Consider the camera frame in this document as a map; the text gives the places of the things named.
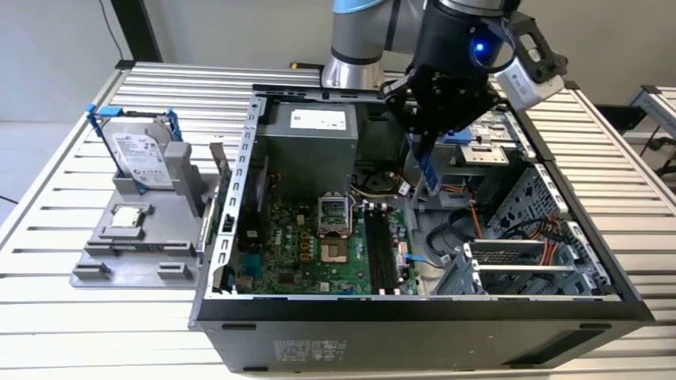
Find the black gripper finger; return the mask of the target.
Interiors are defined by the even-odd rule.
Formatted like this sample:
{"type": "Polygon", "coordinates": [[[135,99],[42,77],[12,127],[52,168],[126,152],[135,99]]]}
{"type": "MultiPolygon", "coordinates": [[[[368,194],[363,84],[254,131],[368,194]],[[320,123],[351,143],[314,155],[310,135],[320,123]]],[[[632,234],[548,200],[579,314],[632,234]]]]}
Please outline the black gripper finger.
{"type": "Polygon", "coordinates": [[[432,112],[419,103],[408,104],[411,93],[407,77],[384,82],[380,90],[396,123],[411,135],[414,148],[431,149],[436,138],[432,112]]]}
{"type": "Polygon", "coordinates": [[[462,131],[480,118],[500,101],[500,95],[492,87],[460,94],[450,103],[443,116],[442,131],[462,131]]]}

